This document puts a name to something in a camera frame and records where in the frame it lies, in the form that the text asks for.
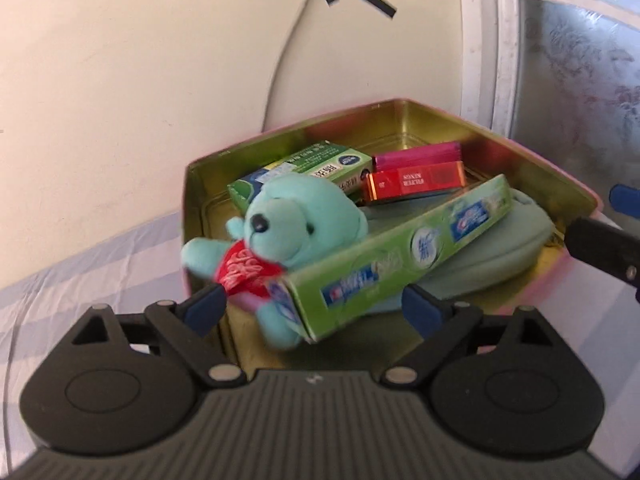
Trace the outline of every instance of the teddy bear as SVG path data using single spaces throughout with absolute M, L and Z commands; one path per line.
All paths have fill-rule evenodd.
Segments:
M 245 218 L 231 218 L 226 230 L 233 242 L 190 240 L 182 248 L 182 264 L 220 283 L 231 303 L 254 314 L 269 346 L 290 349 L 302 338 L 287 325 L 265 282 L 356 243 L 369 227 L 340 187 L 288 173 L 267 181 Z

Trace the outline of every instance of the gray ribbed panel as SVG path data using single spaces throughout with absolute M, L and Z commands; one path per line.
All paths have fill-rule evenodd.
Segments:
M 444 433 L 414 394 L 366 372 L 261 371 L 210 393 L 171 438 L 111 459 L 50 450 L 21 480 L 612 480 L 586 453 L 544 463 L 482 455 Z

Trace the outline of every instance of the green toothpaste box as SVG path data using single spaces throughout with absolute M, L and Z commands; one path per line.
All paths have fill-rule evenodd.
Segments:
M 269 293 L 296 332 L 318 341 L 438 267 L 511 207 L 507 180 L 496 176 L 423 213 L 384 222 L 356 246 L 269 282 Z
M 239 178 L 227 189 L 232 202 L 244 215 L 262 185 L 280 174 L 306 173 L 327 178 L 346 194 L 351 194 L 360 189 L 371 171 L 373 161 L 369 155 L 325 140 Z

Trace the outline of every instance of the bed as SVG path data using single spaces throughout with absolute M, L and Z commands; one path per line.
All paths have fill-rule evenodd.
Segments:
M 38 364 L 93 303 L 133 313 L 157 300 L 182 301 L 180 243 L 176 212 L 0 290 L 2 476 L 34 450 L 18 399 Z M 572 261 L 527 298 L 600 382 L 607 410 L 591 450 L 619 474 L 640 462 L 640 305 L 634 292 Z

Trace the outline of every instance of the bear's nose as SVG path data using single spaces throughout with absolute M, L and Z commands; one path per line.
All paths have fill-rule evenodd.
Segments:
M 263 233 L 269 229 L 269 221 L 260 213 L 251 217 L 251 228 L 256 233 Z

